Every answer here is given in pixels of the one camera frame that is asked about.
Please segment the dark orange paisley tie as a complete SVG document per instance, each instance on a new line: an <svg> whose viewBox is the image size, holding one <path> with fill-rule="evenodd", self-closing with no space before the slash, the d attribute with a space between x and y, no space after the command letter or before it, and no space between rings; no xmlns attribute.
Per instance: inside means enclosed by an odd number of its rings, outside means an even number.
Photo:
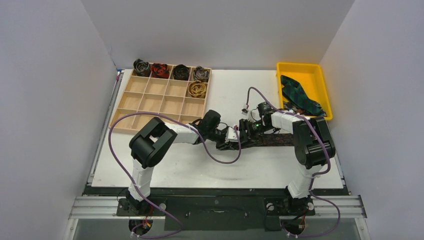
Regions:
<svg viewBox="0 0 424 240"><path fill-rule="evenodd" d="M263 134L264 147L293 147L294 136L290 133Z"/></svg>

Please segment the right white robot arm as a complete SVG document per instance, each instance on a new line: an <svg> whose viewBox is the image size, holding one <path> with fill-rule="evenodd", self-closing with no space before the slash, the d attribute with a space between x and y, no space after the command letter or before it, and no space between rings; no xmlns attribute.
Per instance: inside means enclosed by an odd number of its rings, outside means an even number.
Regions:
<svg viewBox="0 0 424 240"><path fill-rule="evenodd" d="M282 207L294 214L302 207L302 200L312 196L315 179L331 170L331 158L336 154L333 138L322 116L307 117L274 108L267 102L258 107L258 120L248 117L238 122L241 145L253 146L261 135L272 129L285 131L293 137L297 173L286 187L289 195L282 199Z"/></svg>

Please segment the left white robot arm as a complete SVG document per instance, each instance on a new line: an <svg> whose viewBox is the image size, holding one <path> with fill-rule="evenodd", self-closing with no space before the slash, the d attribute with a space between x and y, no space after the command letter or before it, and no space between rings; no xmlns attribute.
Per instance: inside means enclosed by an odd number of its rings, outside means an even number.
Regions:
<svg viewBox="0 0 424 240"><path fill-rule="evenodd" d="M154 167L164 158L172 144L198 145L206 140L216 144L219 150L241 150L242 138L236 127L219 129L221 116L209 110L203 118L188 124L164 122L153 117L129 142L133 158L132 182L125 197L129 208L136 215L143 215L149 209L146 199L151 194L151 180Z"/></svg>

